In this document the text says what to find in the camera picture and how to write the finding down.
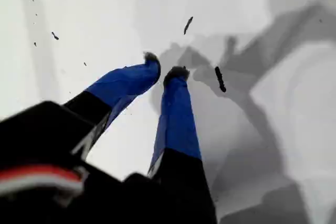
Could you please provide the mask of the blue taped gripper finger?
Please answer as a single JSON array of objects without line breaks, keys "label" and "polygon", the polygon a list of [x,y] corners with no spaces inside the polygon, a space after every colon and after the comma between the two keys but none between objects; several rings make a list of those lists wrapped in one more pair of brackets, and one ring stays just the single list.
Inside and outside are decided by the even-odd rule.
[{"label": "blue taped gripper finger", "polygon": [[164,78],[149,176],[164,190],[171,223],[216,223],[187,87],[189,74],[176,66]]},{"label": "blue taped gripper finger", "polygon": [[71,153],[87,156],[119,114],[156,84],[160,75],[157,56],[146,52],[143,64],[112,70],[66,102],[67,109],[93,124],[93,131],[76,144]]}]

